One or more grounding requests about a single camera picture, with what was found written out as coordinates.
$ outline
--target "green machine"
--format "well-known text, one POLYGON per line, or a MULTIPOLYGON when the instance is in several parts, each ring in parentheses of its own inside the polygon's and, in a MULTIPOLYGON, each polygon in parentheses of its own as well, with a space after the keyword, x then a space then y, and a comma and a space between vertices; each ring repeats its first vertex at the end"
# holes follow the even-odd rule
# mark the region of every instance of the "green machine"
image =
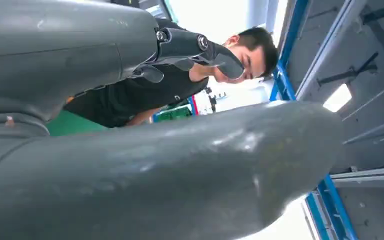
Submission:
POLYGON ((157 123, 190 117, 193 115, 190 107, 190 104, 186 104, 172 109, 163 110, 154 116, 153 121, 154 123, 157 123))
POLYGON ((61 111, 58 117, 49 122, 46 127, 49 130, 50 135, 55 137, 99 132, 108 129, 68 111, 61 111))

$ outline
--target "bolt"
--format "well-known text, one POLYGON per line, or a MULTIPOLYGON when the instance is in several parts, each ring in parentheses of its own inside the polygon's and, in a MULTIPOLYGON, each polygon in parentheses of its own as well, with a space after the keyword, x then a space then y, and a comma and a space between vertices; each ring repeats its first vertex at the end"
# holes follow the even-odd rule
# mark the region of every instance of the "bolt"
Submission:
POLYGON ((156 32, 156 39, 161 42, 167 41, 167 34, 163 31, 156 32))
POLYGON ((205 51, 208 49, 208 39, 204 35, 198 36, 198 46, 202 51, 205 51))

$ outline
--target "light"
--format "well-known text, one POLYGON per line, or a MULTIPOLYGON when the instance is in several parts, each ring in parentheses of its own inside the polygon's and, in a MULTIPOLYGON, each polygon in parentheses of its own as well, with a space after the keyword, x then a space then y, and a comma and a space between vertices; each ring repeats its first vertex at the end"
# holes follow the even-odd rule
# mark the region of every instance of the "light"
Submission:
POLYGON ((288 6, 288 0, 279 0, 277 2, 276 17, 274 19, 274 27, 273 27, 273 35, 272 35, 275 46, 279 45, 279 41, 281 39, 282 28, 284 26, 287 6, 288 6))
POLYGON ((324 102, 323 107, 336 113, 352 98, 348 86, 344 83, 324 102))

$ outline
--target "metal rack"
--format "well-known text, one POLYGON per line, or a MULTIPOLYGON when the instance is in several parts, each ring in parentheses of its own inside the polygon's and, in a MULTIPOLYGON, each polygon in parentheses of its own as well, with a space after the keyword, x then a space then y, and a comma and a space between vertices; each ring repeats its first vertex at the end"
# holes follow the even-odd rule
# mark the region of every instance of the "metal rack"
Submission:
MULTIPOLYGON (((274 72, 275 84, 270 95, 271 101, 277 99, 295 101, 297 98, 300 99, 306 92, 310 82, 316 79, 315 76, 323 61, 332 54, 335 50, 334 48, 344 36, 346 29, 356 19, 359 20, 362 28, 368 29, 368 32, 374 36, 380 45, 380 49, 384 52, 384 30, 378 23, 379 19, 384 18, 384 8, 372 11, 370 7, 366 5, 365 0, 346 0, 323 44, 321 44, 303 82, 298 88, 297 94, 295 94, 284 66, 288 64, 288 58, 294 41, 297 38, 300 26, 306 21, 305 13, 309 4, 309 0, 296 1, 283 52, 281 53, 277 69, 274 72)), ((317 82, 321 86, 326 83, 343 80, 349 77, 355 78, 365 71, 376 70, 377 66, 373 64, 373 60, 378 55, 379 53, 375 52, 357 69, 350 68, 350 70, 346 72, 324 79, 318 79, 317 82)), ((367 132, 363 132, 362 134, 345 141, 344 144, 384 137, 384 133, 379 133, 382 130, 384 130, 384 124, 367 132)), ((384 187, 384 168, 335 174, 332 176, 328 175, 306 198, 306 203, 311 211, 320 239, 357 240, 357 234, 354 231, 336 187, 384 187)))

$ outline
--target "black t-shirt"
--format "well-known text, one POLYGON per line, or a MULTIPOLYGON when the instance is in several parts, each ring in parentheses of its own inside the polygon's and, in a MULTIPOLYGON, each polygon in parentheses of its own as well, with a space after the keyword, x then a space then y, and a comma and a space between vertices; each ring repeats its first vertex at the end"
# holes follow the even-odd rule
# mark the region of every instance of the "black t-shirt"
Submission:
MULTIPOLYGON (((157 19, 160 28, 177 28, 177 24, 157 19)), ((152 83, 143 77, 125 79, 102 88, 98 95, 102 110, 107 116, 136 115, 150 109, 164 107, 186 99, 202 91, 208 79, 192 82, 189 72, 180 70, 174 65, 155 65, 164 73, 159 83, 152 83)))

